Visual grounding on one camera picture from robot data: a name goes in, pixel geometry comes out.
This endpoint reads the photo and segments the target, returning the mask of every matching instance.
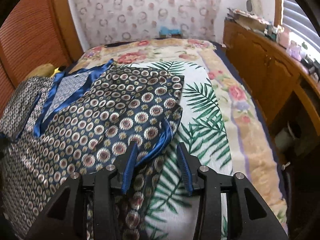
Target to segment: blue gripper pad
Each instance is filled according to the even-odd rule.
[[[134,143],[134,146],[130,153],[130,157],[128,159],[127,165],[123,173],[123,181],[122,181],[122,187],[121,187],[122,194],[126,194],[130,187],[134,166],[136,165],[137,153],[138,153],[137,143]]]
[[[182,181],[184,184],[185,189],[189,193],[189,195],[192,195],[193,192],[193,186],[192,186],[192,174],[189,169],[187,160],[184,156],[184,153],[182,151],[182,148],[180,144],[177,145],[177,160],[178,160],[178,166],[181,171]]]

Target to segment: metal screw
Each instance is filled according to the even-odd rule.
[[[116,168],[116,166],[114,166],[113,164],[109,164],[106,166],[107,171],[113,171],[115,168]]]
[[[73,173],[71,173],[70,177],[71,177],[72,179],[76,179],[76,178],[79,177],[79,173],[73,172]]]
[[[206,166],[206,165],[202,165],[202,166],[200,166],[200,170],[203,171],[203,172],[206,172],[206,171],[209,170],[209,167]]]
[[[237,172],[236,177],[237,177],[237,179],[244,179],[244,174],[241,172]]]

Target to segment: wallpaper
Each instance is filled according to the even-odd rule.
[[[215,40],[221,0],[73,0],[91,47],[159,37],[161,27],[184,38]]]

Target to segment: yellow pillow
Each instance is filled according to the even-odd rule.
[[[50,63],[43,64],[36,67],[33,71],[31,71],[28,76],[25,77],[24,80],[34,77],[34,76],[41,76],[41,77],[51,77],[54,73],[56,67]]]

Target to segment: floral bedspread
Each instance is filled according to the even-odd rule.
[[[222,113],[232,158],[231,172],[242,172],[249,178],[285,228],[286,201],[254,104],[214,50],[215,46],[208,41],[182,39],[137,41],[114,48],[101,46],[84,53],[72,71],[102,65],[111,58],[120,64],[187,61],[203,66]]]

